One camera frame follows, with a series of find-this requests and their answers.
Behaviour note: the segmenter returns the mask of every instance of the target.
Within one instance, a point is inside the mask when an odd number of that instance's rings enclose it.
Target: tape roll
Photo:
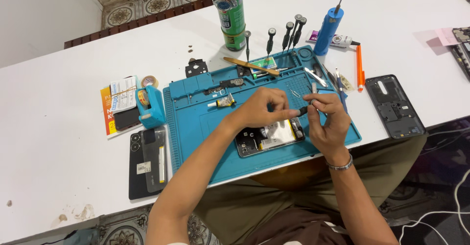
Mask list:
[[[155,77],[152,75],[145,76],[144,79],[141,81],[142,88],[144,88],[147,85],[151,85],[155,88],[158,87],[158,81]]]
[[[147,95],[147,92],[145,90],[140,90],[137,92],[137,97],[139,98],[139,101],[143,105],[149,105],[149,96]]]

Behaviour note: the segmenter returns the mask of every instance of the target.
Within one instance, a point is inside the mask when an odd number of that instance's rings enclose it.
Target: white table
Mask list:
[[[295,14],[308,19],[303,39],[337,3],[244,0],[250,56],[266,55],[270,27],[276,53]],[[470,24],[465,0],[343,0],[342,8],[338,34],[361,42],[366,77],[395,74],[427,127],[470,115],[469,81],[450,52],[426,44],[436,37],[430,30]],[[0,243],[48,231],[60,214],[68,220],[55,228],[77,223],[74,214],[87,204],[99,216],[154,202],[128,199],[130,133],[106,139],[99,90],[129,75],[154,75],[161,90],[185,78],[191,57],[214,71],[230,65],[223,56],[246,57],[225,49],[209,7],[1,69],[10,97],[0,103]],[[355,51],[331,48],[320,61],[356,86]],[[367,93],[351,93],[347,104],[362,135],[349,147],[388,137]]]

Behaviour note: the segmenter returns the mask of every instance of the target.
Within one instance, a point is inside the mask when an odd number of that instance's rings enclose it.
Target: smartphone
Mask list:
[[[235,136],[240,157],[247,157],[302,140],[305,140],[305,133],[297,117],[261,128],[244,128]]]
[[[129,199],[157,195],[166,184],[165,128],[151,128],[131,134]]]
[[[138,107],[131,108],[126,111],[122,111],[114,114],[114,123],[116,125],[116,130],[123,131],[130,127],[140,124],[139,120],[139,109]]]
[[[366,79],[366,89],[392,138],[402,139],[426,133],[395,75]]]

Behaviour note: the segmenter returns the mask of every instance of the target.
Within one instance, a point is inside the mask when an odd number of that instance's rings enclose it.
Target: wristwatch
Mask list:
[[[212,0],[215,7],[222,12],[226,12],[232,8],[238,7],[237,0]]]
[[[328,165],[328,167],[331,170],[344,171],[344,170],[349,169],[353,165],[352,160],[353,160],[353,156],[349,153],[349,163],[344,165],[344,166],[341,166],[341,167],[333,166],[333,165],[329,164],[326,160],[325,160],[325,163],[326,163],[326,165]]]

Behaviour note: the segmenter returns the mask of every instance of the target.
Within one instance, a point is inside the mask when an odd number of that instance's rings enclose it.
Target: silver bracelet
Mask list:
[[[347,170],[349,169],[352,165],[353,165],[353,156],[349,153],[349,163],[344,165],[344,166],[341,166],[341,167],[336,167],[336,166],[333,166],[331,164],[329,164],[326,159],[325,159],[325,163],[326,165],[328,165],[328,167],[331,169],[331,170],[337,170],[337,171],[344,171],[344,170]]]

